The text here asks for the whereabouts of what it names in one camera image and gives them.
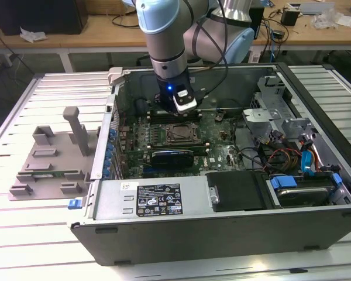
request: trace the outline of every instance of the white label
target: white label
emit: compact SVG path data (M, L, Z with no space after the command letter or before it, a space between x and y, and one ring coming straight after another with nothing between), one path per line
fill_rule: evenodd
M136 190L139 183L135 181L128 181L127 183L121 183L121 190Z

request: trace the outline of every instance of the power cable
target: power cable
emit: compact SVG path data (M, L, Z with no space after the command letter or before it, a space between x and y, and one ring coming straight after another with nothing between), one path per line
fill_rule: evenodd
M12 54L16 54L1 38L0 36L0 41L1 43L12 53ZM23 60L18 57L19 61L29 70L29 72L31 72L31 74L35 74L35 72L26 64L23 62Z

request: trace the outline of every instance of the black box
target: black box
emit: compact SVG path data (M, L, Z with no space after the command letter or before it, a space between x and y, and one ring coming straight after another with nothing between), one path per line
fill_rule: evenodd
M85 0L0 0L5 35L32 32L80 34L88 19Z
M281 23L287 26L294 26L299 17L299 11L284 9L281 17Z
M263 19L264 6L261 4L260 0L253 0L251 3L251 8L249 15L251 17L252 23L251 28L255 32L254 38L257 39L260 31L261 20Z

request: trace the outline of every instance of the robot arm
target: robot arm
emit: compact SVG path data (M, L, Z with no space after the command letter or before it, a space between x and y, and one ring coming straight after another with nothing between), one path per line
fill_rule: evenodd
M195 109L204 98L194 91L187 68L188 59L217 62L221 55L195 23L213 9L214 0L125 0L135 3L139 26L146 35L147 47L160 92L154 101L164 110L184 114ZM252 0L225 0L228 23L229 63L241 62L253 40L248 15ZM223 50L225 20L220 8L214 9L200 23Z

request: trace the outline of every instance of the power supply label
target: power supply label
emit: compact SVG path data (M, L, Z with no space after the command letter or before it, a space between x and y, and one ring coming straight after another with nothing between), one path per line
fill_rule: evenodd
M138 217L183 214L181 188L178 183L138 186L136 198Z

